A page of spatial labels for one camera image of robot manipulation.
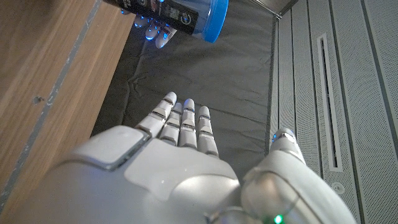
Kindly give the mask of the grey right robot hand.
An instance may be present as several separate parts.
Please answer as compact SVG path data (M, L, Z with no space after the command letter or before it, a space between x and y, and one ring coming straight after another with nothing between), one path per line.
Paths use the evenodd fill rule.
M174 92L135 127L115 126L57 162L11 223L354 223L290 129L239 179L209 109Z

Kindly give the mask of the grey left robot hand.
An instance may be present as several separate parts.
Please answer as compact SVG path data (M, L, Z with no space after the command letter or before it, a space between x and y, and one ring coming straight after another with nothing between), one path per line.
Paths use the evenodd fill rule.
M163 48L177 32L161 18L142 14L136 14L133 28L144 30L145 39L154 42L158 49Z

